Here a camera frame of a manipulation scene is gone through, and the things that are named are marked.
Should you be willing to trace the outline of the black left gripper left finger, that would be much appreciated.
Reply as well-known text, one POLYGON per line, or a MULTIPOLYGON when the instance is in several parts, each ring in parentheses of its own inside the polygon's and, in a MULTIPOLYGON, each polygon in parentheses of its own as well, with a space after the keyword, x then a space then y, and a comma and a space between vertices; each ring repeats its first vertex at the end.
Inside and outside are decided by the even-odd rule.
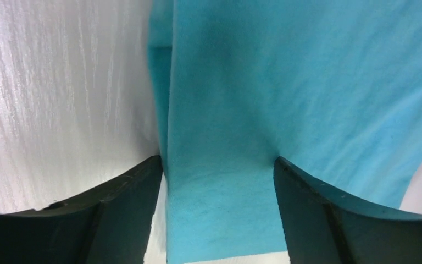
POLYGON ((143 263, 162 174, 152 156, 44 209, 0 214, 0 263, 143 263))

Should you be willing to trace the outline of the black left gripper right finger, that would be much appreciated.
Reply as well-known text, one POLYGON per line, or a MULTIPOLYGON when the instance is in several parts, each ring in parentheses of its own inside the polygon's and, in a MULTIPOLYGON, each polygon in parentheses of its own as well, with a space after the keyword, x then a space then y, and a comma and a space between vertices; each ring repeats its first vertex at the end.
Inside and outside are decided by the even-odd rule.
POLYGON ((292 263, 422 263, 422 214, 361 199, 283 157, 274 185, 292 263))

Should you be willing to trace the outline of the teal t shirt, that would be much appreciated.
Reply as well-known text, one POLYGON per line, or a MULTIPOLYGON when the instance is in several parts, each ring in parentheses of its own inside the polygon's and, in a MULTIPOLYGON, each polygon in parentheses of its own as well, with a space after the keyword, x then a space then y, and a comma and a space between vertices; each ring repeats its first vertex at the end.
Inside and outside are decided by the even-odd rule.
POLYGON ((398 207, 422 162, 422 1, 153 1, 167 261, 286 250, 282 156, 398 207))

